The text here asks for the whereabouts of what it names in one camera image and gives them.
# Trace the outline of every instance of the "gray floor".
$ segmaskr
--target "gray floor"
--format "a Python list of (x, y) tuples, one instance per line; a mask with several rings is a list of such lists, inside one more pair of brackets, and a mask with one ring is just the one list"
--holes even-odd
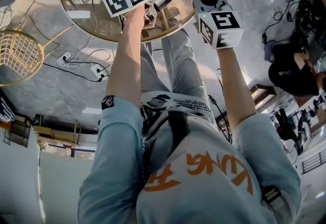
[[(26, 11), (33, 0), (19, 0), (16, 3), (16, 13), (13, 22), (18, 22), (22, 13)], [(255, 83), (264, 83), (270, 85), (267, 77), (269, 63), (264, 60), (263, 44), (261, 43), (261, 35), (267, 25), (274, 23), (273, 0), (228, 0), (234, 10), (238, 10), (242, 17), (245, 32), (241, 41), (241, 45), (235, 49), (243, 75), (249, 85)], [(276, 0), (277, 7), (285, 10), (287, 3), (285, 0)], [(58, 0), (37, 0), (29, 11), (32, 19), (42, 33), (51, 38), (58, 32), (69, 26), (71, 23), (63, 13)], [(277, 26), (268, 30), (269, 39), (285, 39), (290, 36), (293, 29), (293, 23), (286, 20)], [(28, 18), (25, 26), (26, 31), (41, 44), (45, 44), (45, 39), (32, 24)], [(209, 94), (211, 94), (221, 106), (225, 109), (224, 99), (219, 82), (215, 76), (216, 69), (219, 67), (219, 60), (216, 52), (209, 46), (204, 45), (202, 38), (197, 34), (195, 27), (189, 24), (186, 30), (191, 36), (197, 62), (199, 64), (202, 76), (206, 83)], [(67, 50), (77, 53), (80, 49), (87, 46), (89, 36), (81, 30), (73, 27), (65, 35), (61, 36), (57, 42), (60, 46), (52, 53), (59, 57)], [(160, 41), (153, 43), (154, 49), (160, 48)], [(49, 52), (56, 47), (51, 44), (45, 51)], [(99, 39), (92, 39), (91, 44), (85, 49), (85, 53), (91, 52), (93, 49), (105, 48), (107, 50), (115, 50), (117, 47), (114, 43), (105, 42)], [(103, 60), (107, 57), (107, 53), (100, 53), (96, 59)], [(166, 73), (162, 53), (156, 51), (154, 53), (155, 65), (158, 70), (159, 77), (169, 86), (169, 80)], [(55, 65), (56, 59), (49, 56), (45, 60), (46, 63)], [(93, 78), (93, 74), (89, 69), (89, 65), (76, 71), (88, 78)], [(0, 68), (0, 81), (5, 80), (8, 76), (5, 69)], [(13, 102), (18, 112), (26, 114), (31, 118), (35, 114), (43, 114), (47, 120), (60, 121), (62, 123), (74, 123), (78, 120), (85, 128), (94, 129), (100, 115), (85, 114), (82, 111), (86, 108), (100, 108), (100, 102), (104, 96), (106, 81), (104, 82), (88, 82), (82, 78), (61, 72), (57, 69), (43, 66), (40, 72), (31, 80), (19, 85), (3, 88), (8, 98)], [(215, 107), (213, 111), (216, 116), (219, 112)]]

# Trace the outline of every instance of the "power strip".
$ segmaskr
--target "power strip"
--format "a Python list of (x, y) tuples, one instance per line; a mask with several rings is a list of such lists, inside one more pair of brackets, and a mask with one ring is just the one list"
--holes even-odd
[(108, 73), (99, 64), (91, 65), (91, 70), (94, 73), (94, 75), (97, 76), (98, 79), (102, 79), (102, 81), (107, 80)]
[(63, 60), (63, 58), (70, 59), (73, 57), (73, 52), (71, 51), (67, 51), (66, 53), (64, 53), (61, 57), (58, 58), (57, 62), (60, 66), (65, 66), (66, 62)]

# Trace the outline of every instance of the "metal railing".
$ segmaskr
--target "metal railing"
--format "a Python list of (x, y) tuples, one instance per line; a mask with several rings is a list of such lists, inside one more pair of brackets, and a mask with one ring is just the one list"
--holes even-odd
[(326, 149), (302, 162), (302, 174), (312, 171), (324, 163), (326, 163)]

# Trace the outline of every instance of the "white cube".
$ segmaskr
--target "white cube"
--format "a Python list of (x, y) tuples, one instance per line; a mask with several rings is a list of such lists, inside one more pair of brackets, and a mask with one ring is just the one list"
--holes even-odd
[(243, 29), (236, 11), (212, 11), (198, 14), (199, 32), (214, 49), (237, 47)]

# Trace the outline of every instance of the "hand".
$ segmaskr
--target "hand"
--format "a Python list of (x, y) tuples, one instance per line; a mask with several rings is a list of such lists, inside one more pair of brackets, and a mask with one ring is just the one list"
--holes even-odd
[(126, 24), (135, 29), (142, 29), (145, 21), (145, 5), (142, 4), (141, 6), (135, 8), (134, 10), (127, 13), (126, 17)]

